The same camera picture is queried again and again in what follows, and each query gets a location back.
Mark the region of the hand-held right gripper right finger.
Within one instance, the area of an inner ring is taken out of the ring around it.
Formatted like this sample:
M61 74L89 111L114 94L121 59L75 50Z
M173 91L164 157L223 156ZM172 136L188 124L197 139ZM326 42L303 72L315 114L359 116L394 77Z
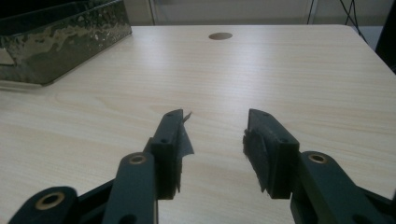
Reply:
M250 108L243 146L261 191L266 190L272 199L288 199L299 142L271 114Z

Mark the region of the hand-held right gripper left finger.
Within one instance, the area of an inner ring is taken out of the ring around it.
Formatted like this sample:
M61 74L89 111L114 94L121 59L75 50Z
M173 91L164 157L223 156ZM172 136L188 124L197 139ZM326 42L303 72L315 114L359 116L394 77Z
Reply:
M173 200L180 192L183 158L194 153L184 126L188 118L182 109L167 112L145 146L155 160L159 200Z

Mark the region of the clear plastic container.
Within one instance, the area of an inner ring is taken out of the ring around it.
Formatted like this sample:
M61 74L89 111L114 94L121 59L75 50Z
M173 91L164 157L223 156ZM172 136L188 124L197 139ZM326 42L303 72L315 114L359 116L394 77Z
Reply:
M123 0L0 0L0 81L50 84L131 33Z

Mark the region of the dark stand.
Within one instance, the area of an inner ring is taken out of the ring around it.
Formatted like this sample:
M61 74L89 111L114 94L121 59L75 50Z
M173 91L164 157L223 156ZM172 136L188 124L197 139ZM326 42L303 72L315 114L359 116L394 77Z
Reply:
M375 53L396 75L396 0L393 0L387 20L378 39Z

